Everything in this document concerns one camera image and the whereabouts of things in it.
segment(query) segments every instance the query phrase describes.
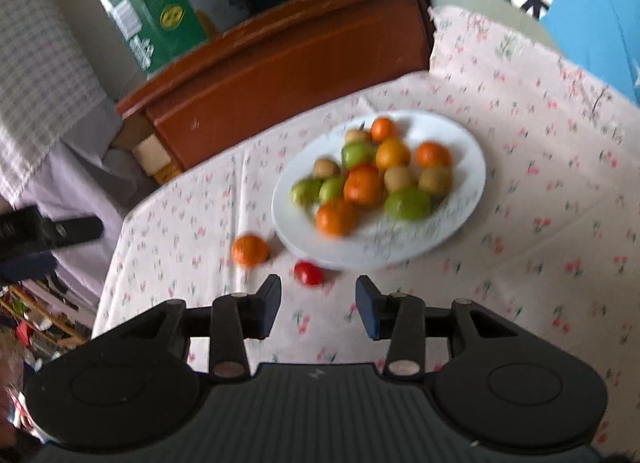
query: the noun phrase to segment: wooden cabinet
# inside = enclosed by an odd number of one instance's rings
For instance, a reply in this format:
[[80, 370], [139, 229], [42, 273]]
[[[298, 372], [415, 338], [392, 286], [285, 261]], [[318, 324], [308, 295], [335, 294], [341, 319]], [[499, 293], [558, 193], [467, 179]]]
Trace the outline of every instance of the wooden cabinet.
[[186, 170], [272, 125], [429, 68], [428, 0], [293, 0], [200, 46], [123, 99]]

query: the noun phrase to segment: orange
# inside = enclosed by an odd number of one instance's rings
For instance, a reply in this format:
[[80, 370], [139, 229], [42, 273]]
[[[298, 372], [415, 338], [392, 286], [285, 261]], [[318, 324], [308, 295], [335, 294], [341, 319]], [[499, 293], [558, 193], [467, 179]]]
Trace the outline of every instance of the orange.
[[398, 138], [386, 138], [376, 153], [376, 167], [386, 170], [399, 165], [409, 165], [411, 151]]
[[269, 245], [261, 237], [253, 234], [236, 237], [231, 245], [231, 258], [237, 265], [261, 265], [269, 256]]
[[371, 138], [376, 143], [382, 143], [386, 138], [391, 138], [398, 134], [398, 128], [393, 120], [386, 116], [376, 118], [369, 129]]
[[415, 150], [415, 162], [422, 168], [451, 167], [449, 149], [434, 141], [425, 141]]
[[344, 198], [361, 207], [375, 208], [382, 204], [384, 181], [375, 168], [357, 169], [344, 183]]
[[344, 199], [331, 199], [316, 212], [316, 229], [325, 236], [348, 236], [356, 225], [354, 206]]

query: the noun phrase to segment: wall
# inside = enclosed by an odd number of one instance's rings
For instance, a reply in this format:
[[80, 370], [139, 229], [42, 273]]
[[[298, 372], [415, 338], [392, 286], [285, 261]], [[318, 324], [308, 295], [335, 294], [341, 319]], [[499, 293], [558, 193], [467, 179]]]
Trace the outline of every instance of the wall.
[[55, 1], [112, 99], [143, 82], [129, 49], [98, 0]]

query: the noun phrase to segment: checkered cloth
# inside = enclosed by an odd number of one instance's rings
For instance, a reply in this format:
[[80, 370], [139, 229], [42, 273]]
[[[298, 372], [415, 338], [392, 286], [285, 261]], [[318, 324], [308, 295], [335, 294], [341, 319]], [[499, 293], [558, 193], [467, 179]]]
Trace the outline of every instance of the checkered cloth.
[[106, 97], [53, 0], [0, 0], [0, 194], [15, 204], [49, 149]]

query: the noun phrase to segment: floral tablecloth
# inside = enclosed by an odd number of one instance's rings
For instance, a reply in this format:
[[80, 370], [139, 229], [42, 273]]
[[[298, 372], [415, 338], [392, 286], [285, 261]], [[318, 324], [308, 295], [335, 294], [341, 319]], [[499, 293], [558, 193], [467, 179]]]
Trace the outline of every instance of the floral tablecloth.
[[[206, 306], [283, 281], [271, 337], [247, 342], [252, 365], [382, 363], [358, 318], [359, 273], [331, 273], [309, 290], [274, 238], [270, 202], [287, 161], [332, 126], [372, 112], [423, 109], [466, 126], [486, 155], [478, 209], [436, 250], [368, 275], [385, 292], [429, 305], [471, 297], [590, 363], [609, 408], [594, 444], [640, 453], [640, 110], [585, 71], [482, 16], [434, 14], [431, 71], [398, 78], [299, 115], [165, 186], [127, 218], [95, 334], [165, 299]], [[243, 271], [229, 259], [237, 234], [273, 245]], [[447, 360], [429, 343], [429, 367]], [[207, 367], [207, 342], [189, 362]]]

